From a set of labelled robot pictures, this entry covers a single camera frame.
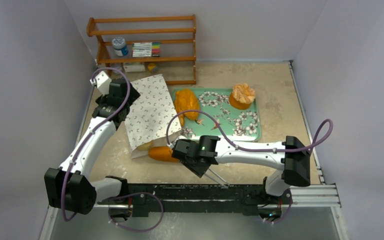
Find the long orange fake baguette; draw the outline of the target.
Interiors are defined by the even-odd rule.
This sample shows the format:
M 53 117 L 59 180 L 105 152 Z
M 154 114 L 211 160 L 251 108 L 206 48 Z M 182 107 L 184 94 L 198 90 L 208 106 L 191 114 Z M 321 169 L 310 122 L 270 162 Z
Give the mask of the long orange fake baguette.
M 156 146 L 152 147 L 148 151 L 148 156 L 151 159 L 161 161 L 161 162 L 172 162 L 178 163 L 179 160 L 172 157 L 173 150 L 168 146 Z

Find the white patterned paper bag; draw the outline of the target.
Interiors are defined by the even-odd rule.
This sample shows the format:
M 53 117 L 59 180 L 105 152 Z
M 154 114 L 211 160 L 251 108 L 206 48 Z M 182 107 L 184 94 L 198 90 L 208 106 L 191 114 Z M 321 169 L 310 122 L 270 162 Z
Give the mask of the white patterned paper bag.
M 131 158 L 146 156 L 148 151 L 138 151 L 137 146 L 153 141 L 153 147 L 167 146 L 166 136 L 173 142 L 179 137 L 181 125 L 174 103 L 162 74 L 131 83 L 140 97 L 130 107 L 124 124 L 131 149 Z M 167 127 L 171 122 L 168 134 Z

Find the orange braided fake bread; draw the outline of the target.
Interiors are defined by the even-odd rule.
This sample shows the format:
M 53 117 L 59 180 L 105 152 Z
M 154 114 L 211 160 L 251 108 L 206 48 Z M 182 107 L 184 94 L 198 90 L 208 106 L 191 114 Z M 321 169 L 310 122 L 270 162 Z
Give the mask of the orange braided fake bread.
M 183 127 L 184 124 L 185 124 L 185 115 L 184 114 L 180 114 L 178 116 L 178 119 L 179 119 L 179 123 L 180 123 L 181 127 Z

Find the metal tongs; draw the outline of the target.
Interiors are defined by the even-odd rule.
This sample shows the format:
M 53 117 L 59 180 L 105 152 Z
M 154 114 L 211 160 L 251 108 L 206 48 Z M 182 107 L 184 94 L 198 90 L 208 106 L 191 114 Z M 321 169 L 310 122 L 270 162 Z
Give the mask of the metal tongs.
M 210 168 L 203 175 L 212 180 L 213 182 L 217 183 L 224 189 L 228 189 L 230 186 L 230 184 L 225 179 L 223 179 L 219 174 L 217 174 Z

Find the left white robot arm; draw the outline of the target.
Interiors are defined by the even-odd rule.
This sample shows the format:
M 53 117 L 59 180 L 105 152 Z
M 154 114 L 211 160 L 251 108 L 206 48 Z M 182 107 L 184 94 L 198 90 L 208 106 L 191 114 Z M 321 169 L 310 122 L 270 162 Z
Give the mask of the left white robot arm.
M 111 199 L 118 205 L 129 199 L 127 180 L 107 176 L 90 182 L 91 170 L 120 124 L 130 112 L 130 107 L 140 94 L 125 78 L 114 79 L 109 89 L 96 99 L 89 126 L 72 153 L 58 168 L 49 168 L 44 182 L 49 205 L 54 208 L 86 215 L 99 203 Z

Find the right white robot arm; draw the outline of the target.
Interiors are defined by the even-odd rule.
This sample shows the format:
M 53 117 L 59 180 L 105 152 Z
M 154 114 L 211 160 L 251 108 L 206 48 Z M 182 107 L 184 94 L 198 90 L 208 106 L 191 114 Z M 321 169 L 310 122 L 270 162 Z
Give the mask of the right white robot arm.
M 198 141 L 178 137 L 168 145 L 171 156 L 201 178 L 212 165 L 247 164 L 274 169 L 263 181 L 260 196 L 274 203 L 291 186 L 311 185 L 311 153 L 302 142 L 287 136 L 284 141 L 260 143 L 231 141 L 228 138 L 203 135 Z

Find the pale yellow fake bun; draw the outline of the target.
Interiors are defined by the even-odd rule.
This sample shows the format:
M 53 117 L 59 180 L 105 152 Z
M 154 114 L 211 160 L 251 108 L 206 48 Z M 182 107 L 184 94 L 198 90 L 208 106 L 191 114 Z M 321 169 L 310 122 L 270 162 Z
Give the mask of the pale yellow fake bun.
M 143 144 L 137 146 L 136 150 L 142 151 L 142 152 L 143 151 L 147 152 L 150 148 L 153 147 L 153 145 L 154 145 L 153 141 L 151 140 L 149 142 L 146 142 L 146 143 L 143 143 Z

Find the small clear jar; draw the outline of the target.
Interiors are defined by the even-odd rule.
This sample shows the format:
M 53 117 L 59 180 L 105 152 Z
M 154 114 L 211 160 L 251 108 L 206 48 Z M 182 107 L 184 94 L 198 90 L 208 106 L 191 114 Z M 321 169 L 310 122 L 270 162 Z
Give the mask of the small clear jar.
M 123 65 L 121 63 L 112 63 L 111 67 L 116 69 L 114 72 L 116 75 L 120 75 L 120 72 L 123 72 Z

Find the white small box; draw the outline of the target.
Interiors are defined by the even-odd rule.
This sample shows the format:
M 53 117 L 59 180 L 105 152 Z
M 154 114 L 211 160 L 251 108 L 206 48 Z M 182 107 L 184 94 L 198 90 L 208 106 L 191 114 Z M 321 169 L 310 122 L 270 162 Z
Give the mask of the white small box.
M 145 72 L 146 67 L 143 62 L 125 62 L 122 64 L 126 73 Z

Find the green floral tray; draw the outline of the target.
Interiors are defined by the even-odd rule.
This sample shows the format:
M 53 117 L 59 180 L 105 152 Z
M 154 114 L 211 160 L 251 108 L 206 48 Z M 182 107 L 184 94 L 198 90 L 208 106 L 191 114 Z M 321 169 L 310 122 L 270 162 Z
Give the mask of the green floral tray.
M 197 97 L 200 110 L 211 115 L 232 141 L 257 142 L 262 136 L 257 103 L 249 108 L 237 109 L 229 103 L 229 88 L 197 88 L 191 91 Z M 202 135 L 222 137 L 215 123 L 206 115 L 200 114 L 197 120 L 185 119 L 181 135 L 197 141 Z

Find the yellow grey sharpener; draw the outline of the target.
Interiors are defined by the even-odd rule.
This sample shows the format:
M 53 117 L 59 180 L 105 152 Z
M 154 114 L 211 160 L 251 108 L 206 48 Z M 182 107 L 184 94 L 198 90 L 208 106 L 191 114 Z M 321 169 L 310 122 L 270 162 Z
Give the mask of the yellow grey sharpener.
M 156 73 L 159 70 L 158 66 L 153 62 L 147 64 L 147 69 L 150 73 Z

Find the blue lidded jar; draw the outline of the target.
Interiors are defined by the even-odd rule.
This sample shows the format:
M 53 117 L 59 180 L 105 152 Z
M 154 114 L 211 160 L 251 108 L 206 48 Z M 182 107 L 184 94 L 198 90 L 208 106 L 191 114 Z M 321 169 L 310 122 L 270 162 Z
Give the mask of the blue lidded jar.
M 124 57 L 129 54 L 126 40 L 123 37 L 115 37 L 111 41 L 115 54 L 119 57 Z

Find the pack of coloured markers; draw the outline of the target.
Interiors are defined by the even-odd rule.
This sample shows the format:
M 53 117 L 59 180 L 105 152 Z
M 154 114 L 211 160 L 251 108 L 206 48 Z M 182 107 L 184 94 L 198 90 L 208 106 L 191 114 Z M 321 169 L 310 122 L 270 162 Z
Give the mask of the pack of coloured markers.
M 154 42 L 135 42 L 132 45 L 133 58 L 159 57 L 161 53 L 161 43 Z

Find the wooden shelf rack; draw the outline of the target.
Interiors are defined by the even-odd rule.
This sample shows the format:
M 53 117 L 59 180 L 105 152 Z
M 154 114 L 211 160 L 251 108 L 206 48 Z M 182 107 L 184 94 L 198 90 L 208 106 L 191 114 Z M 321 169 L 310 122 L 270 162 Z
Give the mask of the wooden shelf rack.
M 190 21 L 190 27 L 175 28 L 134 28 L 134 29 L 114 29 L 100 30 L 99 24 L 124 24 L 124 23 L 145 23 L 145 22 L 179 22 Z M 126 18 L 89 18 L 86 34 L 89 37 L 95 36 L 97 39 L 96 62 L 98 65 L 104 64 L 109 67 L 111 64 L 125 63 L 158 63 L 158 62 L 191 62 L 192 80 L 172 80 L 167 81 L 168 85 L 195 85 L 197 84 L 197 20 L 193 15 L 181 16 L 153 16 L 153 17 L 126 17 Z M 151 35 L 151 34 L 191 34 L 190 38 L 179 39 L 158 39 L 158 40 L 126 40 L 125 46 L 131 46 L 132 50 L 126 52 L 119 58 L 110 56 L 109 47 L 113 47 L 112 41 L 105 41 L 104 36 L 127 35 Z M 162 56 L 161 45 L 192 44 L 192 53 L 185 56 Z

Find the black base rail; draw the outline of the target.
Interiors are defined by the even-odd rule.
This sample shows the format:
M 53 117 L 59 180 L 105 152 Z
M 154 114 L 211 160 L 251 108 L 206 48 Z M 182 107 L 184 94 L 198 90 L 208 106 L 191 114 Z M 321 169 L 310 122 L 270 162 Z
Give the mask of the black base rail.
M 263 184 L 150 184 L 129 183 L 126 198 L 110 198 L 98 206 L 130 206 L 133 217 L 149 213 L 237 213 L 244 216 L 279 218 L 292 200 L 290 190 L 278 196 L 266 194 Z

